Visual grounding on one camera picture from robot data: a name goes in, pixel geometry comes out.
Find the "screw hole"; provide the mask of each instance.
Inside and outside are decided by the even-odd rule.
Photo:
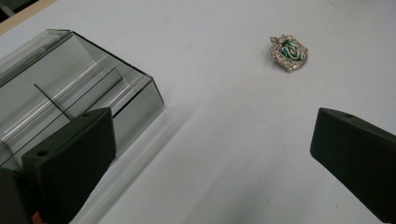
[[[49,152],[47,150],[43,150],[43,151],[39,151],[37,152],[37,157],[44,157],[47,156],[49,154]]]

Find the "silver pendant with green stone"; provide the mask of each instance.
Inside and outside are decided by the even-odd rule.
[[[292,35],[282,35],[280,38],[271,36],[271,42],[271,55],[288,72],[299,69],[306,62],[308,49]]]

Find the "transparent plastic box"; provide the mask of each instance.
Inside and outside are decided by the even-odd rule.
[[[111,107],[118,155],[161,113],[154,79],[83,36],[47,30],[0,61],[0,165],[79,114]]]

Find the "tabletop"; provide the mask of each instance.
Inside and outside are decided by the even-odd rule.
[[[309,153],[320,107],[396,133],[396,1],[57,0],[0,57],[70,29],[152,75],[161,115],[73,223],[381,223]],[[270,36],[307,63],[287,73]]]

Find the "white surface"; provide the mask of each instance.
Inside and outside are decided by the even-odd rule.
[[[75,223],[373,224],[309,147],[321,106],[396,133],[395,19],[393,0],[58,0],[1,35],[0,57],[71,29],[163,94],[133,145],[150,163],[125,152],[101,184],[112,206],[86,206]],[[269,53],[282,34],[309,48],[291,74]]]

